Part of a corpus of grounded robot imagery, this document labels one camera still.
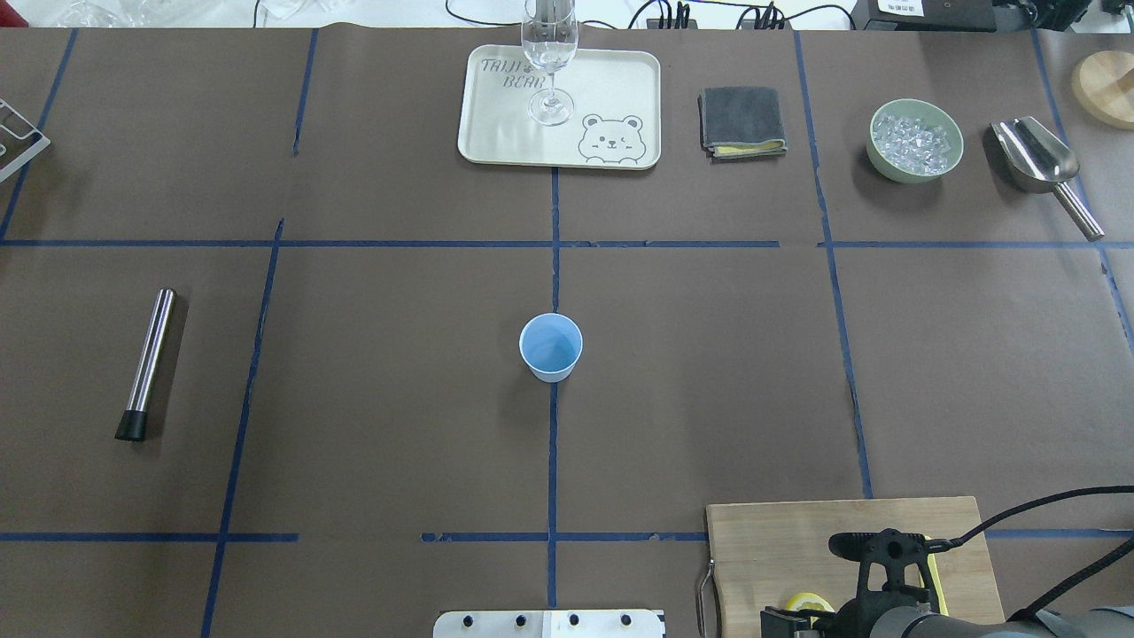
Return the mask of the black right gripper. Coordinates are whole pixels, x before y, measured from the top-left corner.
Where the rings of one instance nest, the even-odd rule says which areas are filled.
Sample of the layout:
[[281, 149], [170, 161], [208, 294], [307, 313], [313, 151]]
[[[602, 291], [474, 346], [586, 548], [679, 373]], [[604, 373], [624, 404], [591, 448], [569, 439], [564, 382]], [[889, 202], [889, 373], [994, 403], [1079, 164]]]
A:
[[940, 612], [941, 597], [928, 558], [953, 548], [953, 541], [931, 541], [919, 533], [831, 534], [830, 553], [858, 563], [856, 593], [838, 611], [792, 611], [765, 606], [763, 637], [868, 637], [882, 615], [899, 607]]

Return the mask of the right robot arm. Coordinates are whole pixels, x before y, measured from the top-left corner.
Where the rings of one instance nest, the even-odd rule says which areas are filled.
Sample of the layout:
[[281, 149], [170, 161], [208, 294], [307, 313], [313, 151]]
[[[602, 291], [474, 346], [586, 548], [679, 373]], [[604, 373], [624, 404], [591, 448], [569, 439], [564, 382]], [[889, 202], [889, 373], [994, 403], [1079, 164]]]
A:
[[956, 541], [929, 541], [923, 534], [891, 528], [878, 533], [835, 533], [827, 548], [858, 563], [856, 594], [835, 612], [765, 606], [762, 637], [1129, 637], [1131, 606], [1093, 607], [1059, 614], [1048, 610], [1085, 579], [1131, 552], [1131, 542], [1065, 578], [1008, 621], [981, 626], [943, 615], [928, 559], [956, 548]]

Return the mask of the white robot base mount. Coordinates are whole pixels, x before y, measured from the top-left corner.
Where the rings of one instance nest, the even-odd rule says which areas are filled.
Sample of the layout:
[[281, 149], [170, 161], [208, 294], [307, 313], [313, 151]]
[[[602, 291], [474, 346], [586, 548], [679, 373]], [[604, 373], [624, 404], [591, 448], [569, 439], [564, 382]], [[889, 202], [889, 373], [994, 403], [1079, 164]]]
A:
[[665, 637], [665, 613], [648, 609], [482, 610], [440, 614], [433, 637]]

